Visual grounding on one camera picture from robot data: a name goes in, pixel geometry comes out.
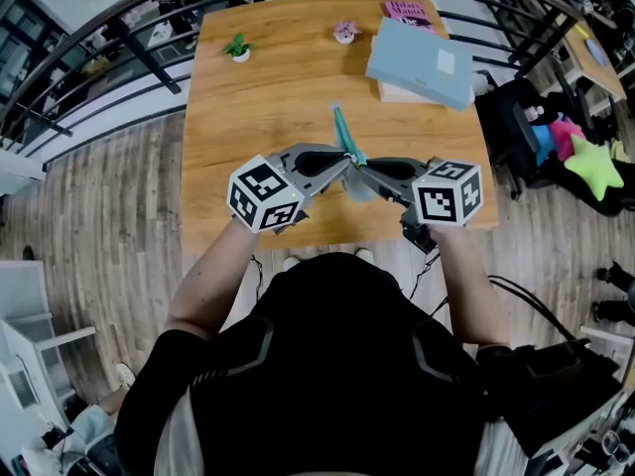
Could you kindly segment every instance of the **pink book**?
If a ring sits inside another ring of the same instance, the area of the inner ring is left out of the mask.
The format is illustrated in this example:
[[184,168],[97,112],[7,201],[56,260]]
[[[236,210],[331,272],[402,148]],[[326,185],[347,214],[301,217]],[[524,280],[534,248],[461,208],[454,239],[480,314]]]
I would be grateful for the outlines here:
[[384,14],[392,19],[401,21],[406,25],[419,27],[428,32],[435,34],[435,28],[428,19],[428,14],[424,11],[421,4],[415,2],[401,2],[398,0],[389,0],[383,4]]

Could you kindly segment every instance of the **light blue box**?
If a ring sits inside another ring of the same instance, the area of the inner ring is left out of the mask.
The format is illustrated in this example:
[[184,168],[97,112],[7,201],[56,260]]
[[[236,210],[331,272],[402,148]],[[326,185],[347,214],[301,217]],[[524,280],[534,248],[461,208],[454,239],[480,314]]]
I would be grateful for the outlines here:
[[460,44],[384,18],[366,75],[454,109],[470,104],[472,55]]

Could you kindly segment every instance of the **green star plush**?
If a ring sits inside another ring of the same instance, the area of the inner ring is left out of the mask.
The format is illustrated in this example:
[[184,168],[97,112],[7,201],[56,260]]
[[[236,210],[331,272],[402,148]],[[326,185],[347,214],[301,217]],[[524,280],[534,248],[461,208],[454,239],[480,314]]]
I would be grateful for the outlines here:
[[608,186],[624,186],[624,180],[611,162],[608,148],[598,147],[574,135],[571,135],[571,141],[574,154],[565,161],[565,168],[586,182],[595,199],[604,199]]

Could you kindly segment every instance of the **wooden floor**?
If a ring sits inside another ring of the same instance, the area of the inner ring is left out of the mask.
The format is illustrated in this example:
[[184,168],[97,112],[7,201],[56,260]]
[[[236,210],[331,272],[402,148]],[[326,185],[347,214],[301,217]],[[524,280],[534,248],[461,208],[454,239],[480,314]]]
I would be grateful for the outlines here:
[[[623,124],[633,125],[622,115]],[[7,200],[0,232],[0,259],[18,259],[33,246],[44,262],[51,309],[59,330],[94,325],[94,338],[64,352],[75,388],[88,401],[117,385],[119,361],[138,371],[159,334],[171,296],[196,256],[180,244],[181,155],[184,114],[129,128],[55,161],[46,182]],[[627,140],[635,132],[629,131]],[[628,144],[631,151],[635,147]],[[533,291],[573,333],[593,325],[588,308],[595,299],[622,298],[593,279],[595,268],[611,260],[635,270],[635,216],[608,219],[549,187],[511,201],[498,186],[499,228],[473,233],[489,273],[503,275]],[[295,251],[260,251],[265,287],[285,257],[332,250],[353,252],[359,245]],[[368,245],[376,264],[391,272],[408,296],[424,256],[405,240]],[[255,301],[254,264],[243,282],[230,322]],[[515,345],[545,346],[562,340],[532,309],[501,292]],[[426,311],[445,297],[441,266],[426,274],[414,302]],[[448,323],[446,307],[438,319]],[[626,335],[635,330],[620,323]]]

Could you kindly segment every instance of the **small figurine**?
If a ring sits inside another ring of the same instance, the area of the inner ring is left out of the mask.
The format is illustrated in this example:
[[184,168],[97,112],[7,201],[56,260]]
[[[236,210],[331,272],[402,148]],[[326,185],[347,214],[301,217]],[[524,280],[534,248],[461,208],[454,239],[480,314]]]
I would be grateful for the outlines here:
[[335,25],[333,36],[340,44],[350,44],[355,39],[355,34],[361,33],[354,21],[341,21]]

